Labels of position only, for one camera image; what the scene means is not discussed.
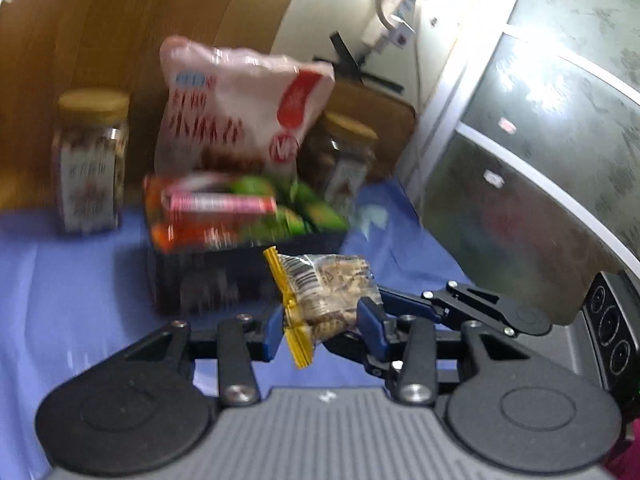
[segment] red circular logo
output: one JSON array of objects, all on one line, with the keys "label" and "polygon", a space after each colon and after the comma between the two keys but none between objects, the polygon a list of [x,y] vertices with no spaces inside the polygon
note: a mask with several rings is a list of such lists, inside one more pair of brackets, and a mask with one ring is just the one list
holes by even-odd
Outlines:
[{"label": "red circular logo", "polygon": [[282,132],[274,135],[269,146],[269,155],[273,162],[290,162],[295,160],[300,145],[293,134]]}]

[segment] camera lens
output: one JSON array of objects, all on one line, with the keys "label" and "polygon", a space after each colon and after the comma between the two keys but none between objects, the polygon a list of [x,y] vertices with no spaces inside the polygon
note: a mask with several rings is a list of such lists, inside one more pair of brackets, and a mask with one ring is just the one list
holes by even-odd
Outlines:
[{"label": "camera lens", "polygon": [[626,364],[629,362],[629,355],[631,353],[631,346],[626,339],[618,341],[618,344],[613,347],[611,353],[611,359],[609,361],[609,368],[614,375],[620,375],[625,369]]},{"label": "camera lens", "polygon": [[591,297],[591,311],[594,314],[597,314],[602,310],[602,307],[604,306],[604,298],[604,287],[600,285],[598,288],[596,288],[596,290],[593,292],[593,296]]},{"label": "camera lens", "polygon": [[608,346],[615,338],[620,326],[620,313],[615,305],[609,305],[604,311],[600,326],[598,327],[598,338],[602,346]]}]

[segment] blue tablecloth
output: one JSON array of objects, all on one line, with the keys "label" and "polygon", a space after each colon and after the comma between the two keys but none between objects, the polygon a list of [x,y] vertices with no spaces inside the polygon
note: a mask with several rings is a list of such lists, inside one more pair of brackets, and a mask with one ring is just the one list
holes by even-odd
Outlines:
[{"label": "blue tablecloth", "polygon": [[[365,188],[356,216],[342,252],[366,257],[382,285],[419,294],[468,282],[396,182]],[[147,284],[140,211],[127,211],[120,231],[87,238],[60,237],[50,212],[0,216],[0,312],[0,480],[37,479],[49,464],[33,418],[47,392],[167,322]],[[215,317],[192,322],[207,326]],[[309,368],[296,370],[282,344],[255,372],[263,395],[272,386],[381,384],[323,346]],[[215,362],[198,362],[194,383],[214,394]]]}]

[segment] jar label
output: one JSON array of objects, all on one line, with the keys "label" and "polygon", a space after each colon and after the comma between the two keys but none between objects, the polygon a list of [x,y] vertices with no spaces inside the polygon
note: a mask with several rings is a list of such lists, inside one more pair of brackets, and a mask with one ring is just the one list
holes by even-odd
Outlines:
[{"label": "jar label", "polygon": [[60,191],[66,231],[115,227],[114,169],[113,150],[62,149]]},{"label": "jar label", "polygon": [[356,160],[339,160],[329,177],[324,199],[340,214],[348,216],[356,193],[369,169]]}]

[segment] yellow packet edge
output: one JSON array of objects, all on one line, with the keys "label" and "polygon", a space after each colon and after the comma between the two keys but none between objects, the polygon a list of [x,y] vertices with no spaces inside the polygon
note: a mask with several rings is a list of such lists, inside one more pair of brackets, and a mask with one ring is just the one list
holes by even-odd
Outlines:
[{"label": "yellow packet edge", "polygon": [[300,314],[300,307],[296,301],[287,273],[282,267],[276,247],[269,247],[262,253],[269,264],[271,275],[282,295],[282,306],[287,319],[284,335],[293,361],[297,368],[305,368],[314,358],[314,346],[308,333],[304,330],[304,322]]}]

